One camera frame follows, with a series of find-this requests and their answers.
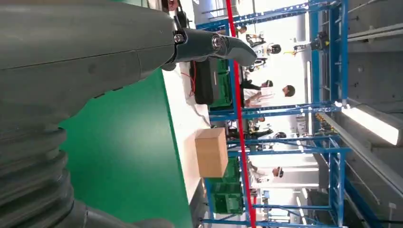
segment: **black case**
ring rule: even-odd
[[[208,58],[203,62],[196,62],[196,75],[194,65],[191,64],[192,78],[195,82],[194,97],[200,105],[211,105],[220,97],[218,81],[218,61]]]

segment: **blue metal rack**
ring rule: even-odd
[[[312,101],[311,104],[297,104],[297,105],[282,105],[275,107],[262,107],[262,108],[243,108],[242,116],[244,119],[251,119],[257,117],[266,116],[279,116],[279,115],[294,115],[294,114],[312,114],[312,113],[322,113],[322,112],[336,112],[341,111],[341,107],[335,106],[335,101],[341,101],[343,105],[346,105],[345,100],[347,99],[348,92],[348,73],[347,73],[347,32],[348,32],[348,0],[309,0],[309,2],[298,4],[294,6],[284,7],[281,9],[271,10],[263,13],[254,13],[244,16],[233,17],[235,26],[244,26],[256,23],[262,23],[266,21],[282,19],[287,17],[293,17],[297,15],[309,13],[310,16],[310,27],[311,27],[311,37],[316,38],[319,32],[319,11],[328,10],[330,14],[329,19],[329,62],[330,62],[330,85],[329,91],[331,97],[329,100],[324,101],[320,96],[320,85],[321,85],[321,75],[319,70],[319,53],[318,51],[312,52]],[[197,25],[196,28],[204,29],[208,31],[219,31],[225,30],[226,34],[229,35],[229,22],[228,19],[218,20],[214,22],[209,22],[205,24]],[[235,94],[234,80],[234,64],[230,61],[230,77],[231,77],[231,87],[232,87],[232,97],[233,97],[233,109],[214,111],[210,112],[211,121],[222,121],[222,120],[235,120],[237,119],[237,107],[235,99],[239,99]],[[312,225],[303,224],[289,224],[289,223],[278,223],[278,222],[267,222],[267,221],[256,221],[255,225],[258,226],[270,226],[270,227],[296,227],[296,228],[329,228],[329,227],[343,227],[344,219],[344,187],[345,187],[345,153],[350,151],[349,148],[341,148],[337,144],[339,140],[338,136],[319,136],[319,137],[304,137],[304,138],[286,138],[286,139],[265,139],[265,140],[245,140],[246,145],[257,144],[257,143],[282,143],[287,145],[294,145],[297,141],[307,141],[306,145],[303,146],[303,150],[285,150],[285,151],[274,151],[274,150],[263,150],[257,152],[247,152],[247,156],[253,155],[263,155],[263,154],[301,154],[301,153],[320,153],[324,156],[328,156],[329,160],[329,203],[327,206],[294,206],[294,205],[256,205],[253,204],[253,208],[248,208],[246,188],[249,186],[243,186],[244,191],[244,204],[245,204],[245,221],[232,221],[228,220],[233,216],[227,216],[224,219],[215,219],[213,215],[213,209],[211,205],[211,185],[208,180],[205,180],[207,197],[209,198],[210,207],[210,218],[204,219],[203,223],[211,224],[232,224],[232,225],[245,225],[251,226],[252,210],[257,208],[279,208],[287,210],[291,214],[301,216],[293,211],[292,209],[311,209],[311,210],[328,210],[332,215],[335,224],[325,225],[319,221],[306,218]],[[229,156],[240,156],[239,148],[241,142],[239,140],[228,141]],[[242,175],[242,181],[245,183],[245,175]]]
[[[298,228],[333,228],[333,227],[343,227],[343,217],[344,217],[344,181],[345,181],[345,153],[350,151],[350,148],[341,148],[337,144],[337,140],[339,140],[338,135],[331,136],[317,136],[317,137],[301,137],[301,138],[283,138],[283,139],[264,139],[264,140],[245,140],[247,145],[257,144],[257,143],[283,143],[288,145],[299,146],[296,143],[292,142],[310,142],[307,144],[300,144],[303,146],[303,149],[296,150],[284,150],[284,151],[274,151],[274,150],[262,150],[256,152],[248,152],[247,155],[264,155],[264,154],[310,154],[310,153],[321,153],[328,154],[329,160],[331,162],[329,169],[329,189],[331,189],[332,193],[329,194],[329,204],[327,206],[295,206],[295,205],[261,205],[261,204],[253,204],[254,209],[258,208],[278,208],[282,210],[286,210],[291,214],[301,216],[300,214],[292,211],[295,209],[307,209],[307,210],[327,210],[334,218],[336,224],[334,225],[325,225],[316,221],[314,219],[304,217],[313,225],[303,225],[303,224],[289,224],[289,223],[279,223],[279,222],[270,222],[270,221],[257,221],[256,224],[260,226],[273,226],[273,227],[298,227]],[[228,141],[227,145],[239,145],[239,140]],[[329,145],[327,148],[322,146],[316,146],[316,144]],[[229,150],[230,157],[239,157],[239,150]],[[211,205],[211,194],[209,194],[210,183],[208,179],[205,180],[206,190],[207,190],[207,198],[209,199],[210,206],[210,215],[209,219],[204,219],[204,223],[212,223],[212,224],[232,224],[232,225],[249,225],[248,221],[232,221],[227,220],[232,218],[233,216],[228,216],[225,219],[214,219],[213,209]]]

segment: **white table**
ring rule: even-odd
[[[194,21],[192,0],[181,0],[189,20]],[[181,160],[186,194],[190,203],[200,182],[194,138],[199,129],[210,128],[206,105],[196,104],[194,96],[189,97],[191,80],[181,72],[189,74],[190,63],[180,63],[174,71],[164,71],[164,81],[171,110],[177,150]]]

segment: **green plastic crate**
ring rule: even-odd
[[[231,83],[230,83],[230,74],[229,72],[218,73],[218,86],[220,88],[220,97],[214,101],[210,107],[223,107],[229,106],[232,104],[232,91],[231,91]]]
[[[242,187],[238,183],[214,183],[211,185],[211,193],[217,195],[234,195],[242,197]]]
[[[232,195],[215,195],[212,196],[213,211],[219,214],[243,214],[242,197]]]
[[[228,73],[229,62],[226,59],[219,59],[218,60],[218,68],[217,71],[219,74],[226,74]]]
[[[240,180],[240,163],[238,158],[229,158],[227,169],[222,178],[209,178],[211,183],[239,183]]]

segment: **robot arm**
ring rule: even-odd
[[[0,228],[172,228],[161,220],[126,224],[76,201],[58,123],[89,99],[161,66],[206,56],[247,66],[254,52],[236,38],[175,29],[167,14],[123,3],[6,1],[0,3]]]

